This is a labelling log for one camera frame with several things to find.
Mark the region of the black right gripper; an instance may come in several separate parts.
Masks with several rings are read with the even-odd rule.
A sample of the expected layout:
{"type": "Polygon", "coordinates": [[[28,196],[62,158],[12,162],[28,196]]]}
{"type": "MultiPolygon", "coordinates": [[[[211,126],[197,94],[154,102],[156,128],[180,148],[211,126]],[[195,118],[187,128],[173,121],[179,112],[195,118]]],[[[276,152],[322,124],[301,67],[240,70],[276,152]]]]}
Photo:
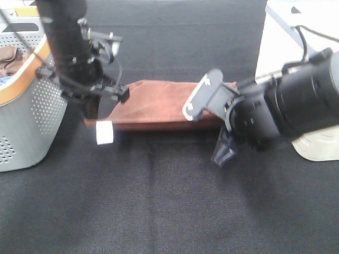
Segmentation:
{"type": "Polygon", "coordinates": [[[222,167],[245,145],[262,151],[281,142],[281,133],[263,92],[235,95],[225,103],[222,126],[211,160],[222,167]]]}

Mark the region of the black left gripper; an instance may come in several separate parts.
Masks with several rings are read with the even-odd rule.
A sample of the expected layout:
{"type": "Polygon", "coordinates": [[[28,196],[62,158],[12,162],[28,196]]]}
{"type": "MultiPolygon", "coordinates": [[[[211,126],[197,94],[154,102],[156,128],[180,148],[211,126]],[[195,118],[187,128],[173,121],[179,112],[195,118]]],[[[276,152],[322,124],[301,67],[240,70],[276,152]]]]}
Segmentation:
{"type": "Polygon", "coordinates": [[[107,97],[117,102],[124,103],[129,97],[129,87],[119,81],[103,74],[89,84],[83,84],[60,72],[55,67],[43,62],[35,69],[35,76],[39,79],[48,79],[59,86],[66,96],[86,96],[84,99],[83,113],[87,119],[97,119],[101,97],[107,97]]]}

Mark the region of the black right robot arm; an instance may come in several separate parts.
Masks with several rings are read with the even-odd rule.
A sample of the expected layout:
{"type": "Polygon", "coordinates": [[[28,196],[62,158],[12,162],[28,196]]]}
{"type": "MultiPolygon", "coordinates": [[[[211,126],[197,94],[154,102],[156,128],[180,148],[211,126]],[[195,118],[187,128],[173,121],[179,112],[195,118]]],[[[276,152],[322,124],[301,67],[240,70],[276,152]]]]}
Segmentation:
{"type": "Polygon", "coordinates": [[[248,145],[278,147],[303,134],[338,125],[338,53],[313,55],[295,72],[285,64],[280,77],[239,85],[224,96],[224,125],[212,160],[224,165],[248,145]]]}

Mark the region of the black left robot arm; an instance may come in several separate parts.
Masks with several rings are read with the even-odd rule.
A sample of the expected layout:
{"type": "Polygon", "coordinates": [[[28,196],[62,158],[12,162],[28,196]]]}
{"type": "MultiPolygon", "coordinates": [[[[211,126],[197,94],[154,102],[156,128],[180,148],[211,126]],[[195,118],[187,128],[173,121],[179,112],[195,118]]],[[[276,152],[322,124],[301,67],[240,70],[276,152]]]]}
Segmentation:
{"type": "Polygon", "coordinates": [[[122,37],[93,31],[86,1],[37,1],[41,23],[55,63],[53,75],[62,97],[79,104],[87,119],[97,119],[102,98],[124,103],[129,88],[105,74],[104,64],[118,55],[122,37]]]}

